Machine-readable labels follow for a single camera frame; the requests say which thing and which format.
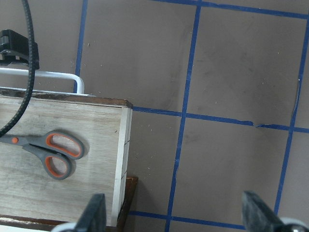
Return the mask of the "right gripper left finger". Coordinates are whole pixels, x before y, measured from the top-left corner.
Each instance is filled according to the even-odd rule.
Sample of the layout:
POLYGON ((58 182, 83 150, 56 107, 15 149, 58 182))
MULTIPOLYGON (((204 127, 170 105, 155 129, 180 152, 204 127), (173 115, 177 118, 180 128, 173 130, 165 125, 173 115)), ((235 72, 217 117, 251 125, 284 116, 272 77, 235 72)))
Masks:
POLYGON ((53 232, 105 232, 106 202, 104 193, 94 194, 77 222, 57 225, 53 232))

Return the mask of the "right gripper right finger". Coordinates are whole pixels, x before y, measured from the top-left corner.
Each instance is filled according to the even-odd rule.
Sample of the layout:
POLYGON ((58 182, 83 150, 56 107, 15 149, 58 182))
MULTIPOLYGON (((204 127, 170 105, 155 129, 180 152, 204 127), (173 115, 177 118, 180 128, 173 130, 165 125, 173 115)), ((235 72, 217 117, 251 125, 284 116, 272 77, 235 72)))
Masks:
POLYGON ((248 232, 307 232, 309 227, 293 218, 279 218, 253 191, 242 194, 242 223, 248 232))

